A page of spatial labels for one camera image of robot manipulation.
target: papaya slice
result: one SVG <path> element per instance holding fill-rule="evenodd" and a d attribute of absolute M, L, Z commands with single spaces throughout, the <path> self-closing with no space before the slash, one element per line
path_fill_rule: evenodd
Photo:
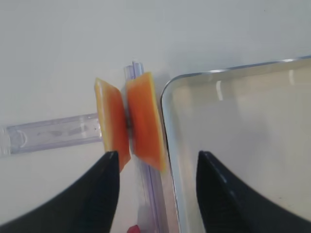
<path fill-rule="evenodd" d="M 121 92 L 99 78 L 95 80 L 94 89 L 104 149 L 118 152 L 121 172 L 131 159 Z"/>
<path fill-rule="evenodd" d="M 128 81 L 126 91 L 133 126 L 133 152 L 138 158 L 161 171 L 165 167 L 165 151 L 151 73 L 144 73 Z"/>

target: white table surface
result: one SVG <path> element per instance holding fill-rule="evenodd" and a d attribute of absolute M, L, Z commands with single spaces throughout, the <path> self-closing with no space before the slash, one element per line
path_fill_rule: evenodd
<path fill-rule="evenodd" d="M 0 0 L 0 123 L 94 113 L 95 77 L 122 89 L 133 59 L 160 92 L 179 74 L 309 55 L 310 12 L 309 0 Z M 58 194 L 103 152 L 97 143 L 0 159 L 0 223 Z M 137 223 L 138 203 L 130 162 L 111 232 Z"/>

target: orange fruit slice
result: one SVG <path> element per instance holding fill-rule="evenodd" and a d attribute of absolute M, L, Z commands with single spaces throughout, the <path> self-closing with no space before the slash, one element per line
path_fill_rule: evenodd
<path fill-rule="evenodd" d="M 126 91 L 133 126 L 133 152 L 152 167 L 163 170 L 163 133 L 151 73 L 128 81 Z"/>
<path fill-rule="evenodd" d="M 131 159 L 121 92 L 99 78 L 96 78 L 94 88 L 104 149 L 118 152 L 121 172 Z"/>

